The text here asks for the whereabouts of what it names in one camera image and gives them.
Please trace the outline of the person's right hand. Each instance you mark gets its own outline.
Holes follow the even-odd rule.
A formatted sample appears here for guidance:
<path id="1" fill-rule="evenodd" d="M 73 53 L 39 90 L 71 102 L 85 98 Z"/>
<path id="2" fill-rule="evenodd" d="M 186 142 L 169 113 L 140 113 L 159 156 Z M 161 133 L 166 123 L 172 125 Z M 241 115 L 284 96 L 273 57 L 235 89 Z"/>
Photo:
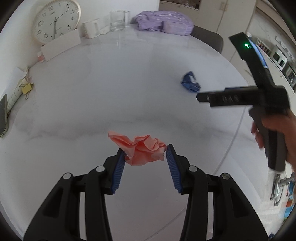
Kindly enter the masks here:
<path id="1" fill-rule="evenodd" d="M 295 170 L 295 115 L 290 109 L 284 113 L 264 114 L 262 108 L 252 108 L 251 133 L 260 149 L 265 149 L 268 167 L 282 172 L 288 162 Z"/>

